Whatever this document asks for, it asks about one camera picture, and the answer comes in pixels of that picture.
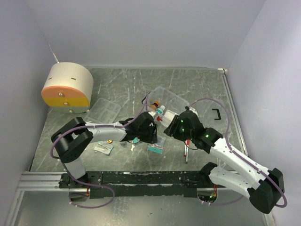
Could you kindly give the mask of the teal header swab packet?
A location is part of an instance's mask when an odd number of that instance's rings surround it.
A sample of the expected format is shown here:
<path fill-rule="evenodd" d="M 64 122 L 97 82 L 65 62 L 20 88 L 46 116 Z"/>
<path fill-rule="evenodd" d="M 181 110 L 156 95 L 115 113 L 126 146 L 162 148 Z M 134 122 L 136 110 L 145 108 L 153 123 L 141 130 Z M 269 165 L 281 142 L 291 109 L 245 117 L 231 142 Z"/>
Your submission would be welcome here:
<path fill-rule="evenodd" d="M 137 138 L 137 137 L 135 137 L 130 143 L 136 145 L 136 144 L 138 144 L 139 142 L 140 142 L 140 139 Z"/>
<path fill-rule="evenodd" d="M 148 144 L 147 150 L 154 153 L 162 154 L 165 141 L 166 141 L 166 137 L 157 135 L 157 142 L 154 144 Z"/>

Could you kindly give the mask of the brown bottle orange cap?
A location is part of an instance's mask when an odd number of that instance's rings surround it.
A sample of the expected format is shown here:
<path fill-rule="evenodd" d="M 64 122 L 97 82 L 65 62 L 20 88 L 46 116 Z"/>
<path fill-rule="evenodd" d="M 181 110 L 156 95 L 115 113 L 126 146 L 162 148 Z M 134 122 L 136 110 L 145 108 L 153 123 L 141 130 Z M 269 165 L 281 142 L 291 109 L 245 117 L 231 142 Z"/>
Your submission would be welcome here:
<path fill-rule="evenodd" d="M 158 101 L 156 101 L 150 105 L 150 108 L 152 110 L 156 111 L 158 109 L 159 105 L 160 105 L 160 103 Z"/>

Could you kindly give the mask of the clear plastic medicine box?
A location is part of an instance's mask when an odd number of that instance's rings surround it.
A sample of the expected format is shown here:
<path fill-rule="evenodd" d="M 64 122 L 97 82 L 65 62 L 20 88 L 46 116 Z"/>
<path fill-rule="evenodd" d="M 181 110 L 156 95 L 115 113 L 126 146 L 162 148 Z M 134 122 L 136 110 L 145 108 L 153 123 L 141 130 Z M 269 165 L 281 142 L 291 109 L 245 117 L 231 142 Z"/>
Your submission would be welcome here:
<path fill-rule="evenodd" d="M 156 101 L 160 103 L 159 106 L 164 105 L 166 107 L 164 113 L 166 110 L 170 110 L 177 113 L 177 115 L 185 111 L 185 107 L 189 105 L 188 101 L 161 86 L 156 87 L 148 94 L 147 107 L 149 111 L 154 111 L 150 108 L 150 105 Z M 162 116 L 158 114 L 155 122 L 164 127 L 161 124 Z"/>

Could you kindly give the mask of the white blue gauze packet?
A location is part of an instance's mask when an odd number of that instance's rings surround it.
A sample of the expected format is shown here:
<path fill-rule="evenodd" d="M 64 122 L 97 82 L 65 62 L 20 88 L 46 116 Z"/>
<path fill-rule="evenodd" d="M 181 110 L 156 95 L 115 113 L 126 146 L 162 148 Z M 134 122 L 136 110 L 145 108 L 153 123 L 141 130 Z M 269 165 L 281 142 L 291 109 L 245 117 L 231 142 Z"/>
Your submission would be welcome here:
<path fill-rule="evenodd" d="M 161 124 L 167 128 L 176 115 L 177 115 L 177 113 L 170 111 L 170 110 L 166 110 L 166 112 L 162 116 Z"/>

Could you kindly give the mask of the white bottle green label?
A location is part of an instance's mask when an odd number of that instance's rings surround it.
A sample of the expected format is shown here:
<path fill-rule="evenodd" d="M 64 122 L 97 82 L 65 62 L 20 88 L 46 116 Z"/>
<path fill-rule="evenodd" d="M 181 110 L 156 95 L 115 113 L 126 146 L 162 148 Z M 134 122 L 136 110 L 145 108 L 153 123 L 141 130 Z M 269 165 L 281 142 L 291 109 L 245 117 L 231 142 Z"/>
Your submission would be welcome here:
<path fill-rule="evenodd" d="M 166 109 L 166 107 L 164 105 L 161 105 L 156 109 L 156 111 L 158 112 L 158 114 L 163 115 L 165 109 Z"/>

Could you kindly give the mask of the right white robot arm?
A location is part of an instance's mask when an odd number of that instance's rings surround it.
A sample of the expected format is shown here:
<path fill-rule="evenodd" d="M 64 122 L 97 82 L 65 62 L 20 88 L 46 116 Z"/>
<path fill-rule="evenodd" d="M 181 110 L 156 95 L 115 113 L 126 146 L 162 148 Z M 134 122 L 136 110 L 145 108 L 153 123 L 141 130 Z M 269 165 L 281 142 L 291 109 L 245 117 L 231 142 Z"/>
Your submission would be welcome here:
<path fill-rule="evenodd" d="M 190 140 L 196 148 L 217 157 L 235 170 L 229 172 L 208 163 L 199 176 L 202 186 L 217 184 L 229 188 L 248 198 L 264 214 L 269 214 L 284 194 L 283 173 L 279 169 L 264 167 L 238 151 L 221 133 L 205 128 L 193 111 L 175 115 L 164 133 L 180 141 Z"/>

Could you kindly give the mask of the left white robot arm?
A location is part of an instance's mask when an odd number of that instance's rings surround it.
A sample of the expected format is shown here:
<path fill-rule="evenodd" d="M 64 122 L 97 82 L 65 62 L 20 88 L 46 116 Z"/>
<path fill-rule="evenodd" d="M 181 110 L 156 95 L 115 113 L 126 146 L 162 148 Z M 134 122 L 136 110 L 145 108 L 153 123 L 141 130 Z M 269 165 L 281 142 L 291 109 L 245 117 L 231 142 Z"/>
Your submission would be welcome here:
<path fill-rule="evenodd" d="M 84 187 L 88 176 L 80 159 L 90 143 L 100 141 L 133 141 L 154 144 L 157 142 L 157 114 L 154 111 L 143 112 L 135 118 L 110 124 L 92 124 L 76 117 L 60 128 L 51 137 L 52 149 L 71 175 L 71 183 L 77 188 Z"/>

